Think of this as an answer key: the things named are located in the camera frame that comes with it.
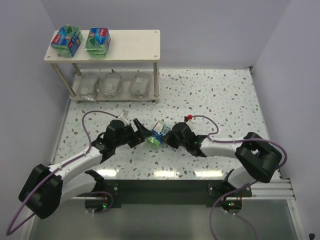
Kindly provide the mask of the green sponge pack red logo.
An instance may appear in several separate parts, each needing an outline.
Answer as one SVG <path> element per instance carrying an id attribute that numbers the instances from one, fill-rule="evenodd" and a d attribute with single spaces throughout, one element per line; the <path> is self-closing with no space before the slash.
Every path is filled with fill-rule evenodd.
<path id="1" fill-rule="evenodd" d="M 65 24 L 53 37 L 50 45 L 62 57 L 72 58 L 83 42 L 81 29 L 77 26 Z"/>

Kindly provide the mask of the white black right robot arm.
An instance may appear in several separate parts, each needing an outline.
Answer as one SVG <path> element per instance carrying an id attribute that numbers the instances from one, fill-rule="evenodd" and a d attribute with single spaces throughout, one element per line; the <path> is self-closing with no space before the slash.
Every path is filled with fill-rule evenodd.
<path id="1" fill-rule="evenodd" d="M 237 159 L 241 167 L 231 170 L 224 179 L 224 184 L 234 189 L 253 182 L 269 183 L 288 158 L 283 147 L 254 132 L 243 139 L 222 140 L 209 134 L 196 135 L 185 122 L 175 124 L 162 141 L 174 149 L 182 147 L 194 157 Z"/>

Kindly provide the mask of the green sponge pack blue label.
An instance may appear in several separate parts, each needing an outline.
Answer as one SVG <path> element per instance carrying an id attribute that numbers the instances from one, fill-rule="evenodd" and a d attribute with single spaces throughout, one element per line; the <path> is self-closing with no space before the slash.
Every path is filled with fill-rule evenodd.
<path id="1" fill-rule="evenodd" d="M 94 58 L 107 56 L 111 42 L 110 31 L 105 27 L 92 27 L 85 43 L 85 51 Z"/>

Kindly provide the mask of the silver sponge pack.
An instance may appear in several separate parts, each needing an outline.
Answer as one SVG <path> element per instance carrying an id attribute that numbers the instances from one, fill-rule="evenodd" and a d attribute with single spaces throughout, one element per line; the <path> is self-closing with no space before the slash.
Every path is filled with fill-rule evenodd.
<path id="1" fill-rule="evenodd" d="M 105 75 L 100 87 L 100 92 L 106 98 L 116 97 L 120 92 L 121 85 L 121 75 L 116 72 L 110 72 Z"/>
<path id="2" fill-rule="evenodd" d="M 93 72 L 84 73 L 81 77 L 78 96 L 90 102 L 95 102 L 98 96 L 99 76 Z"/>
<path id="3" fill-rule="evenodd" d="M 144 72 L 138 72 L 131 81 L 129 93 L 133 98 L 142 99 L 149 93 L 151 76 Z"/>

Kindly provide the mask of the green sponge pack barcode label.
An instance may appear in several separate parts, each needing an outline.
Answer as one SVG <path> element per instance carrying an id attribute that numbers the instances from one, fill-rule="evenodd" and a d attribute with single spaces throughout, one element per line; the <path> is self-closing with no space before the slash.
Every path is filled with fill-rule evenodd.
<path id="1" fill-rule="evenodd" d="M 153 148 L 159 147 L 162 143 L 162 137 L 171 131 L 171 128 L 164 121 L 158 121 L 152 128 L 153 136 L 146 139 L 146 142 Z"/>

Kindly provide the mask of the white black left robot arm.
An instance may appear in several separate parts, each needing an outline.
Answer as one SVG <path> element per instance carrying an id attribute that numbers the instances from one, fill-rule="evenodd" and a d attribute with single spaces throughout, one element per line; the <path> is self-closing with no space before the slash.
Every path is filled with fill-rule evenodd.
<path id="1" fill-rule="evenodd" d="M 70 180 L 112 157 L 116 148 L 123 145 L 133 148 L 154 135 L 138 119 L 135 118 L 133 123 L 136 129 L 130 123 L 114 119 L 88 148 L 72 158 L 52 166 L 35 166 L 18 199 L 40 219 L 49 217 L 60 205 L 63 187 Z"/>

